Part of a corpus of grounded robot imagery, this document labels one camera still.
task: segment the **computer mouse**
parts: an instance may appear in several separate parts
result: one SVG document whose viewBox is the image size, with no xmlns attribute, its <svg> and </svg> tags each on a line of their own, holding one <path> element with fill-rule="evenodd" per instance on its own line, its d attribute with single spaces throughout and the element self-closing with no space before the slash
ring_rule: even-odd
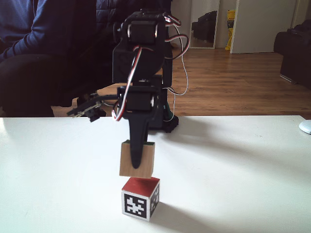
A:
<svg viewBox="0 0 311 233">
<path fill-rule="evenodd" d="M 311 120 L 305 120 L 301 122 L 299 127 L 303 132 L 311 134 Z"/>
</svg>

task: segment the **blue jacket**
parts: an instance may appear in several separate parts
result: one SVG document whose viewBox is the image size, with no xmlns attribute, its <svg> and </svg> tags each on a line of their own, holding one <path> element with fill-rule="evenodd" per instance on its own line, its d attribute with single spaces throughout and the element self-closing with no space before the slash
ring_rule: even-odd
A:
<svg viewBox="0 0 311 233">
<path fill-rule="evenodd" d="M 96 0 L 0 0 L 0 40 L 7 48 L 0 62 L 19 54 L 68 55 L 95 34 L 95 11 Z"/>
<path fill-rule="evenodd" d="M 0 0 L 0 42 L 6 58 L 30 53 L 68 55 L 87 47 L 96 31 L 141 8 L 171 0 Z"/>
</svg>

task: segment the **fiducial marker cube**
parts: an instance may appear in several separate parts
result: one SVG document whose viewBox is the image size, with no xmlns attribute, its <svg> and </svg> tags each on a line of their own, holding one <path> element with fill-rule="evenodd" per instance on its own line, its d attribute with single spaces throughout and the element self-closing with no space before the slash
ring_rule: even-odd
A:
<svg viewBox="0 0 311 233">
<path fill-rule="evenodd" d="M 150 221 L 160 197 L 160 179 L 130 178 L 122 189 L 122 213 Z"/>
</svg>

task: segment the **white wall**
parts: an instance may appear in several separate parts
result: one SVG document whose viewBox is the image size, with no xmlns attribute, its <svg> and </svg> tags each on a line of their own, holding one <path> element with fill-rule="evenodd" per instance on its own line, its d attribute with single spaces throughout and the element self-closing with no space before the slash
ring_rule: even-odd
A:
<svg viewBox="0 0 311 233">
<path fill-rule="evenodd" d="M 291 27 L 296 0 L 238 0 L 231 53 L 273 52 L 279 32 Z"/>
<path fill-rule="evenodd" d="M 196 22 L 198 18 L 211 11 L 218 11 L 219 0 L 193 0 L 191 21 Z"/>
<path fill-rule="evenodd" d="M 189 36 L 191 25 L 191 5 L 192 0 L 173 0 L 172 2 L 172 15 L 181 20 L 182 26 L 180 32 Z M 218 26 L 216 33 L 216 48 L 225 48 L 229 36 L 227 25 L 227 12 L 228 10 L 235 10 L 237 0 L 220 0 Z M 170 28 L 170 35 L 176 34 L 173 28 Z"/>
<path fill-rule="evenodd" d="M 182 23 L 179 31 L 187 36 L 189 36 L 190 33 L 191 3 L 191 0 L 174 0 L 172 2 L 172 15 L 178 18 Z M 170 28 L 170 35 L 174 34 L 176 34 L 176 31 L 173 28 Z"/>
<path fill-rule="evenodd" d="M 298 24 L 302 24 L 306 20 L 309 2 L 310 0 L 297 0 L 292 28 Z"/>
<path fill-rule="evenodd" d="M 218 26 L 216 34 L 216 48 L 225 48 L 228 41 L 228 10 L 235 10 L 237 0 L 220 0 Z"/>
</svg>

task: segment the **white table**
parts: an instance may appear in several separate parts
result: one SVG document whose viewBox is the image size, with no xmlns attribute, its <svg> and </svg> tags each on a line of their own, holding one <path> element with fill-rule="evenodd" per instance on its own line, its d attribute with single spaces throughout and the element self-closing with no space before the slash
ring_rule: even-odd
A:
<svg viewBox="0 0 311 233">
<path fill-rule="evenodd" d="M 148 223 L 121 214 L 127 121 L 0 118 L 0 232 L 310 233 L 303 120 L 181 117 L 149 136 L 162 203 Z"/>
</svg>

